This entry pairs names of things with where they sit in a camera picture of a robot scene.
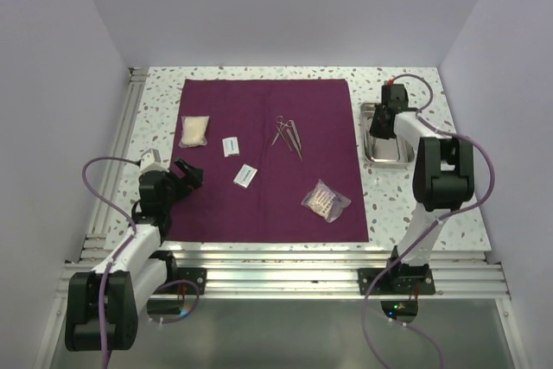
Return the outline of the steel forceps with ring handles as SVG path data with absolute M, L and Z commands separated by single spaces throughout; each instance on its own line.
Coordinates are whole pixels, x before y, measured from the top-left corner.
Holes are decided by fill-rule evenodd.
M 274 146 L 279 139 L 284 141 L 286 146 L 289 148 L 289 151 L 293 150 L 294 136 L 292 132 L 292 121 L 286 121 L 283 116 L 276 117 L 276 135 L 274 136 L 270 146 Z

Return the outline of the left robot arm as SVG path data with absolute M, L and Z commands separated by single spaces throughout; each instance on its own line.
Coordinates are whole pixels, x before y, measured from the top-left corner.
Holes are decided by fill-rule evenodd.
M 203 170 L 182 159 L 174 161 L 177 173 L 146 160 L 135 164 L 139 199 L 123 214 L 129 223 L 123 239 L 100 264 L 69 280 L 65 346 L 70 352 L 100 351 L 108 358 L 114 350 L 128 350 L 154 293 L 183 287 L 196 296 L 204 293 L 207 278 L 185 277 L 174 254 L 162 249 L 173 205 L 202 186 Z

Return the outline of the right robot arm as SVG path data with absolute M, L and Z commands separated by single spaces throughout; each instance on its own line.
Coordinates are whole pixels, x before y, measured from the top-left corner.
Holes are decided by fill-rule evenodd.
M 409 106 L 404 86 L 381 88 L 370 132 L 380 139 L 402 138 L 416 149 L 412 191 L 416 208 L 408 230 L 366 294 L 434 294 L 429 261 L 448 218 L 474 195 L 473 145 L 439 131 Z

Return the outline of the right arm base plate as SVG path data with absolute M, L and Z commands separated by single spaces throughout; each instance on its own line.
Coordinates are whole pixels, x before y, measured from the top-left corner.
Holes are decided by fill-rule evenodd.
M 381 278 L 378 275 L 384 268 L 359 268 L 359 293 L 367 292 L 377 296 L 423 295 L 436 293 L 432 270 L 427 266 L 411 267 L 400 264 L 388 270 Z

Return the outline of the steel instrument tray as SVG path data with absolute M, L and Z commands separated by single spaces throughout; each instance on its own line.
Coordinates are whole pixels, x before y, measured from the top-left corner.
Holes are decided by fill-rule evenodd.
M 411 145 L 401 137 L 385 140 L 376 138 L 370 133 L 375 106 L 375 103 L 370 102 L 360 105 L 360 129 L 365 159 L 376 167 L 407 167 L 415 161 L 416 157 Z

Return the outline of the clear bag printed pack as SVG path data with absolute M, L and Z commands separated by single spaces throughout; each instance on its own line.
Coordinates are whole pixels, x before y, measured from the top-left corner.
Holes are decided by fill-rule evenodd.
M 301 205 L 322 217 L 327 223 L 336 221 L 351 201 L 319 180 L 303 198 Z

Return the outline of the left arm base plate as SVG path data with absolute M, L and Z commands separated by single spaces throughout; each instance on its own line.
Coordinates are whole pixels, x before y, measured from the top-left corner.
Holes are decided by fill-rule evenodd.
M 179 268 L 172 281 L 164 292 L 176 294 L 180 297 L 199 294 L 203 296 L 207 285 L 207 269 L 200 267 Z

